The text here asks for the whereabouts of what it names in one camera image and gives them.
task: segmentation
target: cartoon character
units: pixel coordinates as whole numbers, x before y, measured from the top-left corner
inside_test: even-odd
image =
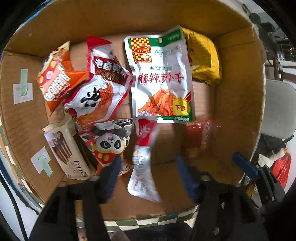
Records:
[[[97,175],[101,172],[103,167],[111,164],[116,154],[119,154],[123,159],[123,151],[125,147],[126,142],[123,138],[111,132],[106,132],[97,137],[95,143],[91,147],[94,156],[100,163],[100,165],[97,166]]]

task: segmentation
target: white chair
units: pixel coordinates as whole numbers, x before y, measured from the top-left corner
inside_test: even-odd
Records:
[[[266,80],[266,97],[261,134],[287,139],[296,129],[296,91],[293,86]]]

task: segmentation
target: plastic wrapper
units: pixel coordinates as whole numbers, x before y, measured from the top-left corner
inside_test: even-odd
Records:
[[[286,154],[283,157],[277,159],[274,162],[271,168],[271,172],[275,175],[283,189],[286,187],[288,181],[291,161],[292,158],[290,153],[286,152]]]
[[[208,37],[182,28],[188,48],[193,78],[216,86],[222,80],[222,66],[216,46]]]
[[[42,130],[50,149],[68,178],[82,180],[95,173],[85,162],[75,142],[76,129],[70,115],[66,115],[62,122],[50,124]]]
[[[79,136],[98,161],[97,175],[103,167],[111,165],[117,154],[121,156],[123,162],[119,177],[132,171],[132,165],[123,159],[123,152],[131,136],[131,125],[132,119],[115,119],[90,123],[78,130]]]
[[[133,115],[158,117],[158,123],[192,121],[192,77],[180,26],[165,34],[124,40],[133,75]]]
[[[133,152],[134,169],[128,183],[128,192],[153,202],[161,202],[150,167],[151,148],[157,137],[157,117],[138,117],[136,135],[138,139]]]
[[[186,126],[186,153],[187,158],[196,158],[209,146],[212,122],[209,116],[199,118]]]
[[[70,41],[50,53],[37,76],[37,82],[50,113],[66,94],[88,77],[86,71],[74,71],[70,60]]]
[[[111,119],[133,82],[132,74],[113,53],[111,42],[97,37],[88,37],[86,42],[90,78],[63,102],[65,112],[72,116],[77,128]]]

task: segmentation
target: chili sauce package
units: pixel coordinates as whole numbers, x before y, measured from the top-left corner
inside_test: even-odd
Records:
[[[192,77],[215,87],[222,80],[222,67],[216,46],[202,34],[187,28],[182,30],[187,42]]]
[[[165,34],[128,36],[125,49],[133,75],[133,115],[155,115],[158,123],[192,121],[192,77],[180,26]]]
[[[204,116],[186,126],[186,154],[188,159],[195,159],[209,146],[213,124],[210,116]]]
[[[111,165],[116,154],[123,161],[123,152],[131,136],[132,119],[115,119],[82,126],[78,134],[98,161],[96,174]],[[123,161],[119,177],[131,172],[132,165]]]
[[[153,202],[161,202],[151,174],[151,147],[157,137],[157,117],[139,116],[136,119],[138,137],[133,152],[134,169],[128,183],[128,192]]]
[[[50,53],[37,76],[37,82],[52,114],[66,94],[88,77],[86,71],[74,71],[70,60],[70,41]]]
[[[63,103],[77,127],[112,118],[133,82],[132,74],[114,55],[111,42],[97,37],[88,37],[86,42],[91,76]]]
[[[50,124],[42,130],[66,177],[82,180],[95,173],[91,172],[94,168],[86,164],[75,142],[76,129],[70,115],[66,115],[62,122]]]

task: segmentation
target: orange snack bag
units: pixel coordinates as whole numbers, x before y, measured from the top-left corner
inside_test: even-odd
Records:
[[[66,94],[88,77],[87,71],[74,71],[70,41],[50,53],[37,76],[37,82],[52,114]]]

